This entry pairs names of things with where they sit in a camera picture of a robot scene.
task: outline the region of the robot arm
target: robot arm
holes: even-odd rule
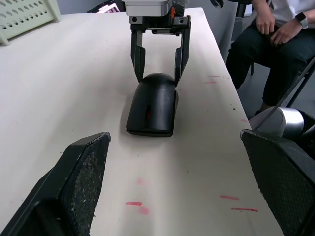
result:
[[[123,0],[131,24],[131,58],[138,82],[143,79],[145,49],[142,34],[182,35],[181,47],[175,55],[175,86],[178,84],[189,56],[190,16],[184,17],[187,0]]]

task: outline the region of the white table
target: white table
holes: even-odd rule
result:
[[[186,13],[190,55],[171,138],[126,132],[137,79],[125,13],[66,15],[0,47],[0,231],[69,144],[109,131],[93,236],[283,235],[252,173],[240,139],[250,126],[204,12]],[[146,33],[145,74],[173,75],[179,45]]]

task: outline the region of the plastic basket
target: plastic basket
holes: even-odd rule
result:
[[[60,20],[56,0],[0,0],[0,44],[52,20]]]

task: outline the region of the person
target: person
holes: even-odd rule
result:
[[[232,43],[226,67],[238,89],[250,65],[268,59],[270,73],[256,115],[275,106],[315,56],[315,0],[253,0],[256,21]]]

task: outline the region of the white shirt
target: white shirt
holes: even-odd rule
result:
[[[315,9],[315,0],[271,0],[271,3],[277,26],[289,22],[301,12]],[[315,24],[309,24],[309,28],[315,28]]]

